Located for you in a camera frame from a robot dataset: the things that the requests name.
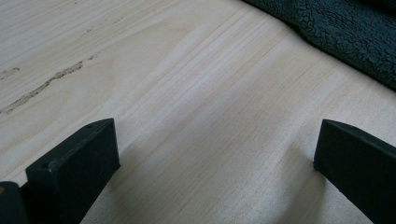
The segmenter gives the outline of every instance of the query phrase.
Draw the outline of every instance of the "black rubber pad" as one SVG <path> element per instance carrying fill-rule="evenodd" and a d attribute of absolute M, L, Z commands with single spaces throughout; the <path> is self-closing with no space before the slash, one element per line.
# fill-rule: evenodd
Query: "black rubber pad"
<path fill-rule="evenodd" d="M 8 223 L 29 222 L 18 184 L 0 182 L 0 224 Z"/>
<path fill-rule="evenodd" d="M 114 119 L 86 125 L 26 169 L 29 217 L 79 223 L 119 167 Z"/>
<path fill-rule="evenodd" d="M 396 148 L 323 120 L 314 166 L 374 223 L 396 223 Z"/>

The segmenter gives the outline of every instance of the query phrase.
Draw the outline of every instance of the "wooden board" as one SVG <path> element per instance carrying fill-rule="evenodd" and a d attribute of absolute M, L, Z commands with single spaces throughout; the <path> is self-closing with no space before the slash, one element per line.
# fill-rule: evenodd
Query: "wooden board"
<path fill-rule="evenodd" d="M 370 223 L 312 167 L 322 119 L 396 145 L 396 95 L 237 0 L 0 2 L 0 180 L 115 118 L 82 223 Z"/>

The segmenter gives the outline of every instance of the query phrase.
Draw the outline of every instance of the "wood crack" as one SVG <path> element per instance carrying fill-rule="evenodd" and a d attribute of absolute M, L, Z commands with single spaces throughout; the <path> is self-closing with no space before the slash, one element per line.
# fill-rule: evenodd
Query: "wood crack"
<path fill-rule="evenodd" d="M 46 89 L 53 80 L 60 79 L 68 74 L 76 72 L 77 70 L 79 70 L 81 68 L 82 68 L 82 62 L 79 62 L 69 68 L 64 69 L 62 72 L 55 74 L 55 76 L 53 76 L 52 78 L 50 78 L 49 80 L 44 82 L 37 89 L 24 94 L 20 99 L 18 99 L 11 105 L 8 105 L 8 106 L 4 107 L 3 109 L 1 109 L 0 114 L 3 114 L 3 113 L 10 114 L 17 107 L 26 104 L 30 99 L 32 99 L 33 97 L 38 95 L 40 92 L 42 92 L 44 89 Z"/>
<path fill-rule="evenodd" d="M 0 80 L 5 79 L 6 77 L 10 77 L 10 76 L 14 75 L 15 73 L 17 73 L 18 71 L 20 71 L 20 68 L 18 68 L 18 67 L 15 67 L 11 70 L 5 70 L 0 73 Z"/>

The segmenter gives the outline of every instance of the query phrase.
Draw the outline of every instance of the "light wood plank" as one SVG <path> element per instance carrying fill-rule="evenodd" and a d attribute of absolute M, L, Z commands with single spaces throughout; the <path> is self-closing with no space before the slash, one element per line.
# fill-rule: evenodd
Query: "light wood plank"
<path fill-rule="evenodd" d="M 236 0 L 14 0 L 0 31 L 0 180 L 113 117 L 122 166 L 83 223 L 370 223 L 312 160 L 322 119 L 396 145 L 395 93 L 281 21 Z"/>

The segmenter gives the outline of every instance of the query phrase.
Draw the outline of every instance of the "dark gray fabric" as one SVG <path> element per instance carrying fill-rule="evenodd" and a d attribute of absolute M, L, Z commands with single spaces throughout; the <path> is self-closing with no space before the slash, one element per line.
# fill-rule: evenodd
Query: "dark gray fabric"
<path fill-rule="evenodd" d="M 290 24 L 318 48 L 396 91 L 393 0 L 244 1 Z"/>

